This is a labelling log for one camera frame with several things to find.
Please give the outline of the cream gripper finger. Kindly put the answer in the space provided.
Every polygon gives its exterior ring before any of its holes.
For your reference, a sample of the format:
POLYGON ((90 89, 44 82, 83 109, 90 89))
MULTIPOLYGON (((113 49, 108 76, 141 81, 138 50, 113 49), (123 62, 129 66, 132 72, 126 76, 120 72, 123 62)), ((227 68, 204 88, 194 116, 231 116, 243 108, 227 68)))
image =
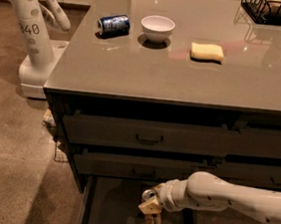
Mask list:
POLYGON ((144 215, 158 215, 162 212, 162 207, 156 196, 152 196, 149 200, 141 203, 139 209, 144 215))
POLYGON ((165 192, 165 186, 166 186, 166 184, 163 182, 161 184, 154 186, 152 189, 154 190, 156 195, 160 195, 165 192))

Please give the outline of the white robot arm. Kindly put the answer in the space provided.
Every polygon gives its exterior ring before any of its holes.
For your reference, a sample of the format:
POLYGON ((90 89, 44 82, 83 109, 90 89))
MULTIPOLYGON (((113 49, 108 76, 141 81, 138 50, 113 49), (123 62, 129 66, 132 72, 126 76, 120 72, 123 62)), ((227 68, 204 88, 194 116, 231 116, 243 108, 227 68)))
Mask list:
POLYGON ((162 210, 223 211, 229 207, 262 224, 281 224, 281 192, 232 184, 204 171, 145 190, 139 204, 146 224, 160 224, 162 210))

